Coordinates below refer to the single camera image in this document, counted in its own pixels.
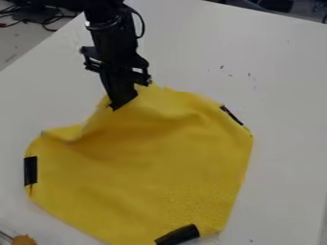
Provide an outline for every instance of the cloth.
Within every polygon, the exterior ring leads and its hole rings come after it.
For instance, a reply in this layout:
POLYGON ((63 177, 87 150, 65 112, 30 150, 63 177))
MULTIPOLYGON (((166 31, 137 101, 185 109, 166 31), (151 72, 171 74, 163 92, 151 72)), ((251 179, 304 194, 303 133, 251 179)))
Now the cloth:
POLYGON ((222 231, 251 156, 250 131, 216 101, 160 88, 112 111, 105 97, 81 124, 42 132, 31 199, 113 245, 154 245, 194 224, 222 231))

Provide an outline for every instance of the dark spot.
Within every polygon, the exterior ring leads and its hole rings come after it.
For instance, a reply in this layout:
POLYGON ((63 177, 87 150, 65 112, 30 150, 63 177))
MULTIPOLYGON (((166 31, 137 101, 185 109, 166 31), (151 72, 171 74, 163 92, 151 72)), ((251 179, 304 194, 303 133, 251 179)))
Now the dark spot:
POLYGON ((12 54, 11 56, 9 56, 8 58, 5 59, 5 62, 8 63, 10 62, 12 59, 14 59, 17 56, 17 54, 12 54))

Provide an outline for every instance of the robotic arm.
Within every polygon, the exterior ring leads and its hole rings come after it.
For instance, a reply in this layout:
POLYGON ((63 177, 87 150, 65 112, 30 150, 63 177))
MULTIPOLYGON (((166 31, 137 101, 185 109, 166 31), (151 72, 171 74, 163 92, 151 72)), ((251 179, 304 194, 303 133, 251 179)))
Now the robotic arm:
POLYGON ((137 53, 138 39, 145 31, 144 21, 123 1, 84 0, 86 28, 95 47, 82 47, 80 51, 85 57, 85 68, 99 73, 114 110, 138 95, 134 83, 147 86, 151 82, 149 63, 137 53), (142 22, 140 36, 136 34, 133 14, 142 22))

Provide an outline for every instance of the white table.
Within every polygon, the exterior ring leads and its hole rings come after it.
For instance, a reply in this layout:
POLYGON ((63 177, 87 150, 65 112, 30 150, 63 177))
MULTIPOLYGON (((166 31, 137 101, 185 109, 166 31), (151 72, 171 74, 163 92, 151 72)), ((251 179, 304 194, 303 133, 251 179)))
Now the white table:
MULTIPOLYGON (((225 102, 255 136, 221 243, 195 243, 316 245, 327 190, 326 26, 200 0, 132 5, 146 20, 141 50, 156 82, 225 102)), ((83 121, 104 93, 77 52, 88 44, 80 16, 0 74, 0 220, 39 244, 99 244, 32 204, 22 177, 30 141, 83 121)))
MULTIPOLYGON (((0 10, 11 6, 5 0, 0 0, 0 10)), ((63 18, 52 24, 51 28, 59 29, 71 19, 63 18)), ((0 23, 13 23, 12 17, 1 18, 0 23)), ((35 23, 19 23, 18 25, 0 29, 0 71, 11 63, 15 62, 19 57, 35 47, 41 41, 52 35, 46 31, 41 25, 35 23)))

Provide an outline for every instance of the black cable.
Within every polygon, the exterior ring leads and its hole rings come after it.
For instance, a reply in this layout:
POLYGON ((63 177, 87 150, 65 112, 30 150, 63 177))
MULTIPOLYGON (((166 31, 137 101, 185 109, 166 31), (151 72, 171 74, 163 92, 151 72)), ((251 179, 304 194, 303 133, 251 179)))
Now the black cable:
POLYGON ((326 24, 326 20, 327 20, 327 14, 322 18, 322 23, 326 24))
POLYGON ((141 34, 137 35, 137 39, 140 39, 144 36, 145 34, 145 21, 142 18, 142 16, 134 9, 132 9, 131 7, 125 5, 127 7, 128 10, 130 10, 130 12, 134 13, 135 15, 137 15, 137 17, 140 19, 141 23, 142 23, 142 30, 141 30, 141 34))
MULTIPOLYGON (((5 17, 9 17, 9 16, 13 16, 13 14, 10 13, 10 14, 1 15, 1 16, 0 16, 0 19, 5 18, 5 17)), ((21 21, 21 20, 18 20, 18 21, 16 21, 16 22, 13 22, 13 23, 10 23, 10 24, 3 24, 3 25, 0 25, 0 28, 12 27, 12 26, 14 26, 14 25, 19 24, 20 22, 22 22, 22 21, 21 21)))
POLYGON ((11 5, 7 8, 0 10, 0 14, 13 13, 13 12, 19 11, 20 9, 21 9, 21 7, 18 5, 11 5))
POLYGON ((49 17, 46 20, 44 20, 43 23, 42 23, 42 27, 45 30, 47 30, 49 32, 52 32, 52 33, 58 31, 58 29, 48 28, 47 27, 48 25, 53 24, 54 22, 56 22, 56 21, 58 21, 58 20, 60 20, 62 18, 75 18, 75 17, 77 17, 77 12, 75 12, 75 15, 65 15, 61 9, 59 9, 59 8, 57 8, 57 9, 59 10, 59 13, 61 14, 60 16, 55 15, 55 16, 49 17))

